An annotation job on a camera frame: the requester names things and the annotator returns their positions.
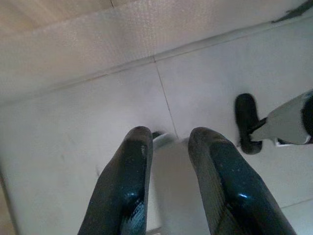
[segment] white tile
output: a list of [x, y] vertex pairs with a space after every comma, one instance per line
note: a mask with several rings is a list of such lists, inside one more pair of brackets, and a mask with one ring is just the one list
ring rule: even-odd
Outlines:
[[[313, 19], [157, 61], [180, 138], [197, 126], [238, 141], [234, 100], [255, 95], [259, 116], [313, 87]], [[311, 146], [275, 148], [245, 156], [280, 206], [313, 198]]]
[[156, 151], [153, 170], [161, 234], [210, 234], [186, 145], [174, 143]]
[[232, 41], [232, 40], [235, 40], [238, 38], [246, 37], [246, 36], [249, 36], [251, 34], [260, 33], [262, 31], [269, 30], [269, 29], [272, 29], [275, 27], [280, 27], [280, 26], [285, 25], [285, 24], [297, 22], [297, 21], [300, 21], [302, 19], [312, 17], [312, 16], [313, 16], [313, 10], [306, 12], [304, 15], [302, 15], [300, 17], [295, 17], [295, 18], [288, 19], [285, 21], [280, 21], [277, 23], [268, 22], [268, 23], [262, 23], [262, 24], [254, 25], [252, 27], [237, 29], [237, 30], [234, 30], [231, 32], [227, 32], [225, 34], [217, 35], [215, 37], [210, 37], [210, 38], [207, 38], [207, 39], [204, 39], [201, 41], [197, 41], [197, 42], [192, 42], [190, 44], [183, 45], [183, 46], [175, 48], [173, 50], [168, 50], [168, 51], [159, 53], [159, 54], [155, 55], [154, 58], [156, 61], [158, 61], [158, 60], [162, 60], [162, 59], [165, 59], [168, 57], [177, 56], [180, 54], [192, 52], [194, 50], [199, 50], [202, 48], [211, 47], [213, 45], [217, 45], [217, 44], [225, 43], [225, 42]]
[[[1, 169], [21, 233], [77, 234], [97, 171], [137, 125], [174, 132], [155, 63], [2, 107]], [[153, 211], [148, 220], [159, 225]]]
[[283, 208], [283, 213], [298, 235], [313, 234], [313, 200]]

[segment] small caster wheel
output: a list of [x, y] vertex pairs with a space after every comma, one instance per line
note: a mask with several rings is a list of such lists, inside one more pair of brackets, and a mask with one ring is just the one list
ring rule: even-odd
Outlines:
[[241, 94], [235, 101], [236, 123], [240, 133], [241, 149], [246, 154], [257, 154], [262, 149], [262, 141], [251, 141], [250, 130], [259, 123], [256, 104], [250, 94]]

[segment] floor tile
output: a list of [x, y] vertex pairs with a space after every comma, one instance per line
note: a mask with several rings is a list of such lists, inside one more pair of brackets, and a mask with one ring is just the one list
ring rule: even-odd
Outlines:
[[283, 208], [283, 213], [298, 235], [311, 235], [313, 233], [312, 208], [313, 200]]
[[186, 144], [174, 143], [156, 151], [153, 173], [161, 234], [210, 234]]
[[[260, 118], [313, 87], [313, 19], [157, 61], [180, 138], [197, 126], [221, 132], [234, 143], [234, 100], [255, 95]], [[311, 146], [276, 148], [244, 156], [281, 207], [313, 198]]]
[[[22, 234], [77, 234], [98, 173], [138, 125], [174, 132], [155, 63], [2, 107], [1, 169]], [[148, 229], [157, 223], [149, 211]]]

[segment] textured wall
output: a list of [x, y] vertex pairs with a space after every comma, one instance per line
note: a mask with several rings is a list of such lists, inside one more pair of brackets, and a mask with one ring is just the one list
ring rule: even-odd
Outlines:
[[0, 103], [277, 19], [303, 0], [138, 0], [97, 12], [98, 0], [23, 2], [1, 3]]

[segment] white plastic part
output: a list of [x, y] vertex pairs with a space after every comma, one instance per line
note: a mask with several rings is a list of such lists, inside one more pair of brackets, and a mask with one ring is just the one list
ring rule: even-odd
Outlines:
[[306, 101], [312, 96], [313, 89], [273, 110], [268, 115], [266, 124], [251, 134], [251, 140], [271, 139], [276, 146], [306, 144], [311, 136], [304, 128], [301, 111]]

